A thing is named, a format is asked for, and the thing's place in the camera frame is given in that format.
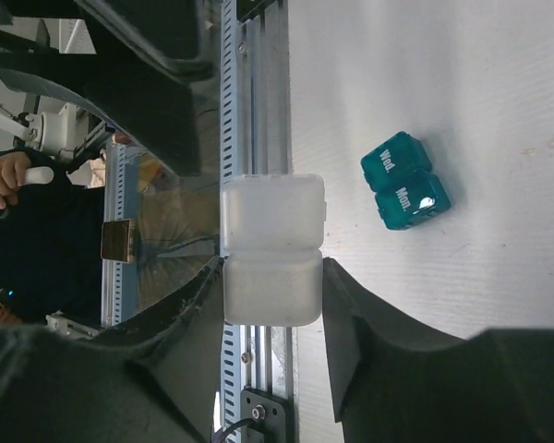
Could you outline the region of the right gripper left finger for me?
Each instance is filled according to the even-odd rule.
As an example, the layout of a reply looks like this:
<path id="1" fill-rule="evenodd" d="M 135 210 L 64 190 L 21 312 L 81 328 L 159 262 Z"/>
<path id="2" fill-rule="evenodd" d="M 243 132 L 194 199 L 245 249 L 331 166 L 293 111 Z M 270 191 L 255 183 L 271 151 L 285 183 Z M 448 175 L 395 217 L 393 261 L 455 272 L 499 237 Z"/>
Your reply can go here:
<path id="1" fill-rule="evenodd" d="M 0 442 L 206 442 L 223 261 L 90 340 L 0 326 Z"/>

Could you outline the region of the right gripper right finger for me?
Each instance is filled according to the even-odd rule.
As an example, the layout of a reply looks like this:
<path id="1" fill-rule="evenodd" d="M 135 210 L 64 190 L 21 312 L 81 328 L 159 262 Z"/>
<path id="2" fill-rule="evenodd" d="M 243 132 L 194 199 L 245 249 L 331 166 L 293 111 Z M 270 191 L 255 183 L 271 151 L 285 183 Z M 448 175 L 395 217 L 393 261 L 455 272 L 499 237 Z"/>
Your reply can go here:
<path id="1" fill-rule="evenodd" d="M 333 415 L 348 442 L 554 442 L 554 329 L 434 329 L 323 262 Z"/>

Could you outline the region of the clear pill organizer box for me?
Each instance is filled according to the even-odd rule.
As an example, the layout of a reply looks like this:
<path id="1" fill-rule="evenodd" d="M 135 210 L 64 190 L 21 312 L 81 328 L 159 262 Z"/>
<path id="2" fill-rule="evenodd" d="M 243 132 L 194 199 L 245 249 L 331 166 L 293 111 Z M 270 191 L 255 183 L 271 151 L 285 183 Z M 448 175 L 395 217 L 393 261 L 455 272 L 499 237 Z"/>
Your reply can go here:
<path id="1" fill-rule="evenodd" d="M 320 316 L 325 221 L 318 175 L 240 175 L 223 186 L 227 322 L 300 327 Z"/>

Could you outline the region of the operator hand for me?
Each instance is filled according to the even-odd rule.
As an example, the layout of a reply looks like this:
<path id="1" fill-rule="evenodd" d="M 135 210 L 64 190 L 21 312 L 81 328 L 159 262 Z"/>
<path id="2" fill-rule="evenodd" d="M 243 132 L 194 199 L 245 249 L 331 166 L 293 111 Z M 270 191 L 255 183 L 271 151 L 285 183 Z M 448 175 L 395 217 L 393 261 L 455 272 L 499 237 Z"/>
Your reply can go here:
<path id="1" fill-rule="evenodd" d="M 18 203 L 18 191 L 25 184 L 26 171 L 31 166 L 25 152 L 0 152 L 0 210 Z"/>

